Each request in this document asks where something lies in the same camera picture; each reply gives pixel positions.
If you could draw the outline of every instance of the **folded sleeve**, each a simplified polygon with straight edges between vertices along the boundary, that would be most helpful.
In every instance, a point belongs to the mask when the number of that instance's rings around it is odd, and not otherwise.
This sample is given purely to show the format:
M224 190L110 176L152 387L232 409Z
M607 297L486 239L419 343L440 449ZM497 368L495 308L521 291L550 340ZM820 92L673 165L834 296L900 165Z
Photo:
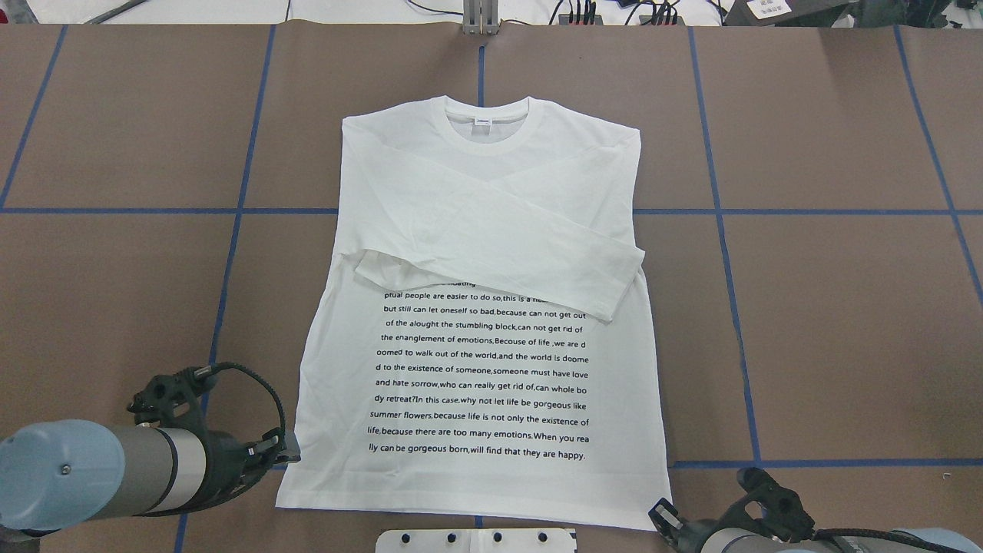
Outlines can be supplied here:
M637 168L635 146L622 158ZM349 121L341 172L335 247L361 256L356 273L388 289L467 281L610 321L644 257Z

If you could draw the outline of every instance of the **white t-shirt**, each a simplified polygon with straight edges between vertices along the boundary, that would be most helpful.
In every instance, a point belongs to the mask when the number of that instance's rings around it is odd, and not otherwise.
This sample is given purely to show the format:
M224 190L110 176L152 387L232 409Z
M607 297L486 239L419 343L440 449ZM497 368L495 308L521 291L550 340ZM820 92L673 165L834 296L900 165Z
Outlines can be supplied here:
M653 529L635 129L534 98L348 117L277 506Z

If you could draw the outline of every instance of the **blue tape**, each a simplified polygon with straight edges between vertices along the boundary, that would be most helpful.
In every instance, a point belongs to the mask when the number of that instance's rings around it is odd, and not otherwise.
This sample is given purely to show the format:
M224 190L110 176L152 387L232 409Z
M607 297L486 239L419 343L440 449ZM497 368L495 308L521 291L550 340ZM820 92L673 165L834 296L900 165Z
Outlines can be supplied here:
M809 210L809 209L742 209L742 208L656 208L637 209L635 215L949 215L949 210Z
M0 209L3 209L4 204L7 203L7 195L10 194L10 189L14 185L17 166L21 164L21 155L24 154L24 148L28 145L30 128L34 126L34 118L37 116L37 110L41 106L41 99L44 98L44 92L48 89L48 82L51 81L51 73L55 69L55 62L58 61L58 54L61 53L61 47L65 43L65 34L67 32L68 26L63 25L61 32L58 33L58 41L55 42L55 49L51 52L51 59L48 60L48 68L44 72L44 79L41 79L41 86L37 89L37 96L34 97L34 105L30 107L28 122L24 125L21 141L17 144L17 151L14 153L14 160L10 164L10 171L7 173L7 180L4 182L3 191L0 191Z
M710 144L710 124L707 120L707 104L703 97L703 83L700 79L700 62L696 51L696 35L692 27L687 27L689 34L690 58L693 60L693 78L696 81L696 99L700 107L700 124L703 127L703 146L707 154L707 166L710 171L710 188L714 195L714 213L717 216L717 234L721 242L723 256L723 275L727 283L727 299L730 302L730 319L737 335L737 348L740 353L740 370L744 379L744 406L747 411L748 433L751 438L751 453L755 461L761 459L761 446L758 441L758 424L754 414L754 400L751 396L751 378L747 372L747 357L744 354L744 334L740 328L740 315L737 312L737 294L734 291L733 272L730 269L730 252L727 249L726 231L723 227L723 209L721 193L717 185L717 167L714 164L714 151Z
M237 208L5 208L10 215L235 215ZM243 215L338 215L337 208L242 208Z
M928 123L925 121L925 113L922 112L921 101L918 100L918 92L915 90L914 81L911 79L911 68L908 66L908 56L904 52L904 41L901 39L901 28L895 25L895 43L897 53L901 58L901 69L904 70L904 79L908 83L908 92L911 94L911 103L914 104L915 114L918 116L918 124L921 126L922 134L925 135L925 144L928 145L928 152L932 157L932 164L935 166L935 173L939 177L939 185L942 186L942 194L946 197L946 205L949 207L949 214L953 218L955 235L959 240L959 248L962 249L962 256L969 267L969 276L976 288L976 299L983 306L983 285L980 284L980 276L976 272L976 265L973 264L973 256L969 253L969 246L966 244L966 237L962 233L962 225L959 223L959 216L955 210L953 195L949 191L949 183L946 182L946 173L942 170L939 162L939 154L935 149L935 142L932 140L932 133L928 130Z
M983 466L983 459L785 459L758 461L677 461L670 468L718 469L758 466L761 468L864 468L920 466Z
M485 46L478 48L478 106L485 107Z
M273 40L276 38L276 25L269 26L269 38L266 40L266 55L262 62L262 76L260 77L260 92L256 98L256 111L253 114L253 130L250 132L249 147L246 150L246 164L243 167L243 180L239 189L239 203L236 207L236 219L232 225L232 239L229 241L229 255L225 260L225 273L222 276L222 291L218 298L218 313L215 315L215 328L211 334L211 351L208 354L208 364L215 363L215 356L218 352L218 335L222 331L222 321L225 317L225 303L229 291L229 278L232 275L232 261L236 256L236 247L239 243L239 228L242 224L243 207L246 204L246 193L249 190L250 171L253 167L253 152L256 149L256 135L260 130L260 117L262 116L262 99L266 90L266 78L269 76L269 60L273 54ZM208 412L208 394L202 397L202 413ZM178 522L177 535L174 538L174 553L182 553L184 549L185 531L188 527L188 516L182 515Z

